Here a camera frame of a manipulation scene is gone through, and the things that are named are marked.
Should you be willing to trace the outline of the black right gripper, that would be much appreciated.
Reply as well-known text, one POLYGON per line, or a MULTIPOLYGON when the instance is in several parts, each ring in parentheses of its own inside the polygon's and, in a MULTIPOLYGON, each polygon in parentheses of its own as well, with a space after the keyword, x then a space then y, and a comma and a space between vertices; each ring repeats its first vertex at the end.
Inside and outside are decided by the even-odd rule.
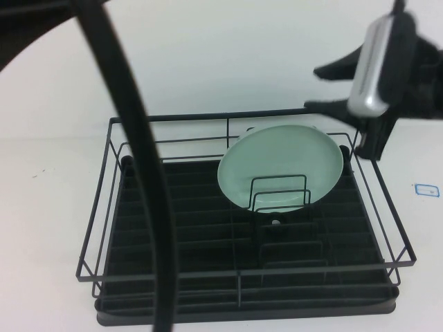
MULTIPOLYGON (((382 65, 382 100, 386 120, 399 118, 442 119, 442 56, 437 47, 416 32, 414 17, 392 12, 392 27, 382 65)), ((348 55, 317 66, 313 74, 322 80, 353 80, 361 47, 348 55)), ((347 108, 347 100, 306 101, 310 113, 339 121, 360 121, 347 108)))

